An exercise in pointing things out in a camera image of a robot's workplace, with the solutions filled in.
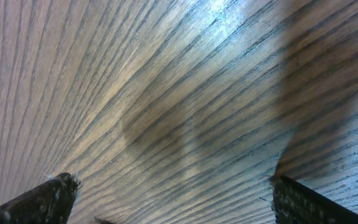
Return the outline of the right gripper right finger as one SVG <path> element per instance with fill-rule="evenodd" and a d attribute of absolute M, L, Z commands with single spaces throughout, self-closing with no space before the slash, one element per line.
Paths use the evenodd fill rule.
<path fill-rule="evenodd" d="M 358 214 L 281 175 L 272 181 L 276 224 L 358 224 Z"/>

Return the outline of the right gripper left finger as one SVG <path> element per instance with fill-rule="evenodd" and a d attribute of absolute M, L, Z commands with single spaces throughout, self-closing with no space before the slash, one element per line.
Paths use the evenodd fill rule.
<path fill-rule="evenodd" d="M 68 172 L 0 205 L 0 223 L 67 223 L 81 182 Z"/>

